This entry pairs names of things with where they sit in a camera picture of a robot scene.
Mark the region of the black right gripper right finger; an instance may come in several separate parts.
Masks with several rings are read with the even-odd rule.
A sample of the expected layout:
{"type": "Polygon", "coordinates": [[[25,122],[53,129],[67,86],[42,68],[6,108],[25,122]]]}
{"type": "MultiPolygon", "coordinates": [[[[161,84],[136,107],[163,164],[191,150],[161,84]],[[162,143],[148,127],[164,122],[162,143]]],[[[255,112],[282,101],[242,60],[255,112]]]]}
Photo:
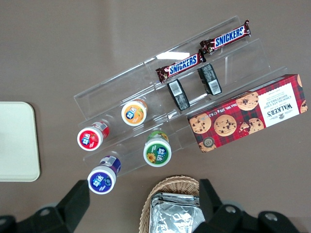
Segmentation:
{"type": "Polygon", "coordinates": [[[253,217],[233,204],[224,204],[208,179],[199,181],[199,201],[205,221],[195,233],[297,233],[283,214],[262,211],[253,217]]]}

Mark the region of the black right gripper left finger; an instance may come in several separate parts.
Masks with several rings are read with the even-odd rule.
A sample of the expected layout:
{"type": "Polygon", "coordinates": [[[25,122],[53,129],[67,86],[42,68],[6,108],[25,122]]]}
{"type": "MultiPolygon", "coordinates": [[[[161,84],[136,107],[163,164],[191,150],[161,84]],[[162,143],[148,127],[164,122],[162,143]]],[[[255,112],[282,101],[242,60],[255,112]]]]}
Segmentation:
{"type": "Polygon", "coordinates": [[[86,180],[79,180],[56,205],[42,208],[27,219],[16,222],[14,216],[0,217],[2,233],[72,233],[90,205],[86,180]]]}

